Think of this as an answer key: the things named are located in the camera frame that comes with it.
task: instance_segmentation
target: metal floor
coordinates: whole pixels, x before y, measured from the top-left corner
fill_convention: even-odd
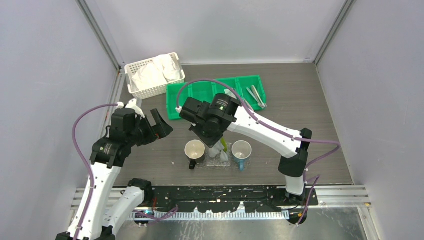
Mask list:
[[[267,95],[268,108],[260,115],[282,126],[312,130],[314,139],[338,140],[315,65],[295,64],[226,64],[184,65],[186,82],[198,78],[229,78],[260,75]],[[120,100],[128,102],[133,96],[124,84]],[[133,147],[131,155],[119,174],[115,185],[126,186],[132,178],[149,180],[153,185],[269,185],[285,184],[278,172],[280,156],[271,148],[237,133],[226,132],[229,143],[238,140],[252,145],[251,162],[243,172],[236,167],[189,169],[184,154],[188,141],[198,139],[189,131],[184,120],[168,120],[166,94],[143,100],[142,109],[149,115],[158,109],[174,132],[147,146]],[[333,149],[332,145],[311,144],[309,161]],[[352,184],[341,150],[309,168],[308,176],[321,174],[318,184]]]
[[[119,240],[366,240],[357,208],[311,208],[299,228],[286,220],[163,221],[148,227],[127,222]]]

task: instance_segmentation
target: cable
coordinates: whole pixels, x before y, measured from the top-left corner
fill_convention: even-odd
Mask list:
[[[138,215],[141,215],[141,216],[143,216],[145,218],[155,220],[155,221],[149,223],[149,225],[151,225],[151,224],[155,224],[155,223],[157,223],[157,222],[159,222],[161,220],[169,219],[170,217],[174,216],[178,212],[178,207],[177,206],[174,207],[173,209],[171,209],[169,212],[167,212],[162,217],[150,216],[149,214],[146,214],[146,213],[144,213],[142,211],[138,211],[138,210],[134,210],[133,212],[136,213],[136,214],[138,214]]]
[[[197,82],[203,82],[203,81],[207,81],[207,82],[212,82],[212,83],[216,83],[219,84],[225,88],[227,88],[228,90],[230,90],[237,98],[238,100],[241,102],[241,105],[244,107],[244,109],[246,110],[247,114],[249,114],[249,116],[254,119],[257,123],[261,124],[262,126],[276,132],[279,133],[283,136],[286,136],[287,138],[293,139],[293,140],[297,140],[297,141],[302,141],[302,142],[307,142],[307,143],[315,143],[315,144],[334,144],[336,145],[336,147],[327,152],[326,154],[323,154],[317,158],[315,158],[314,160],[310,161],[308,164],[306,164],[305,168],[308,168],[310,165],[318,162],[319,160],[326,158],[328,156],[330,156],[331,154],[335,153],[337,150],[339,150],[339,148],[341,147],[340,142],[338,141],[330,141],[330,140],[314,140],[314,139],[306,139],[306,138],[301,138],[301,137],[294,137],[293,135],[290,135],[287,132],[281,131],[280,129],[277,129],[273,126],[270,126],[268,124],[266,124],[265,122],[258,120],[258,118],[255,116],[255,112],[253,112],[252,109],[249,109],[248,107],[248,102],[243,100],[243,98],[230,86],[228,86],[225,83],[222,83],[220,81],[217,81],[215,79],[209,79],[209,78],[202,78],[202,79],[197,79],[197,80],[193,80],[190,82],[187,82],[186,84],[184,84],[184,86],[181,87],[181,89],[179,90],[178,94],[176,95],[176,107],[179,109],[180,107],[180,94],[183,92],[183,89],[185,89],[188,85],[193,84],[193,83],[197,83]]]
[[[299,207],[299,205],[292,207],[292,208],[281,209],[281,211],[289,211],[289,210],[297,209],[298,207]]]
[[[73,141],[73,145],[75,146],[75,149],[78,152],[79,157],[82,159],[82,162],[84,163],[85,168],[88,171],[88,176],[89,176],[89,179],[90,179],[90,189],[89,189],[89,192],[88,192],[87,201],[85,202],[84,209],[82,210],[81,217],[79,218],[78,225],[76,226],[77,228],[76,228],[75,234],[73,236],[73,240],[77,240],[78,239],[78,234],[80,233],[80,229],[81,229],[82,224],[84,222],[84,218],[86,217],[86,213],[87,213],[87,211],[89,209],[89,205],[90,205],[90,202],[92,200],[93,190],[94,190],[94,176],[93,176],[93,171],[92,171],[92,168],[90,167],[89,162],[84,157],[83,152],[81,152],[81,149],[78,146],[77,137],[75,136],[75,131],[77,129],[77,125],[80,122],[80,120],[83,117],[85,117],[87,114],[89,114],[89,113],[91,113],[91,112],[93,112],[93,111],[95,111],[97,109],[106,108],[106,107],[115,107],[115,106],[118,106],[118,104],[113,103],[113,104],[104,104],[104,105],[96,106],[96,107],[94,107],[94,108],[92,108],[92,109],[84,112],[81,116],[79,116],[78,119],[76,119],[76,121],[75,121],[75,123],[73,124],[73,127],[72,127],[72,141]]]
[[[309,178],[308,180],[306,180],[306,184],[308,184],[308,183],[310,183],[312,180],[314,180],[314,179],[316,179],[317,178],[317,176],[314,176],[314,177],[311,177],[311,178]]]
[[[157,197],[154,197],[153,200],[153,205],[151,206],[151,211],[153,212],[153,215],[155,215],[155,207],[156,207],[156,202],[158,201]]]
[[[297,227],[299,227],[299,224],[301,223],[302,219],[304,219],[305,213],[308,211],[309,200],[311,199],[312,192],[314,191],[315,185],[317,185],[318,179],[320,177],[321,177],[321,175],[317,175],[317,176],[312,178],[312,179],[315,178],[315,181],[313,182],[312,187],[309,190],[309,194],[307,195],[306,204],[305,204],[305,208],[303,209],[302,216],[300,216],[299,221],[297,221],[297,223],[296,223]]]

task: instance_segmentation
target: green tray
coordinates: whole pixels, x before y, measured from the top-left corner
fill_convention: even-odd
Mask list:
[[[244,98],[255,111],[260,111],[262,108],[249,94],[246,88],[250,88],[254,85],[263,103],[267,103],[267,95],[265,94],[259,75],[217,78],[216,80],[235,89],[236,92]],[[177,107],[177,94],[184,84],[185,83],[174,83],[166,86],[166,109],[170,120],[181,119],[180,114],[175,110],[175,108]],[[188,97],[192,97],[201,102],[206,101],[211,103],[215,95],[219,93],[224,94],[225,89],[226,88],[224,86],[210,81],[192,83],[188,87],[184,88],[179,96],[179,105],[183,106]]]

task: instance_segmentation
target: yellow object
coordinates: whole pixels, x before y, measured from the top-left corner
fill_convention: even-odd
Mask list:
[[[224,138],[221,138],[221,144],[224,146],[224,152],[226,153],[228,149],[227,149],[227,143],[225,142]]]

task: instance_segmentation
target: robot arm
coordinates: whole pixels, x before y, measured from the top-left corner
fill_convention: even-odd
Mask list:
[[[88,179],[73,222],[67,232],[57,235],[56,240],[72,240],[75,235],[78,240],[114,240],[114,235],[131,212],[141,203],[153,198],[152,183],[134,178],[129,182],[124,195],[105,213],[112,187],[125,159],[131,153],[131,147],[153,143],[173,131],[158,110],[153,109],[150,112],[156,122],[154,126],[150,124],[135,98],[127,105],[118,103],[118,109],[111,116],[111,125],[106,127],[107,134],[92,147],[90,162],[94,187],[92,189]],[[78,228],[88,198],[91,200],[81,228]]]
[[[292,130],[254,114],[259,121],[294,137],[312,137],[312,132],[307,128]],[[259,124],[241,107],[237,99],[223,93],[217,94],[210,104],[189,97],[181,109],[180,117],[191,123],[190,131],[210,148],[223,137],[225,131],[248,136],[271,147],[281,155],[278,170],[285,176],[286,192],[298,200],[304,198],[303,174],[308,159],[308,143],[290,139]]]

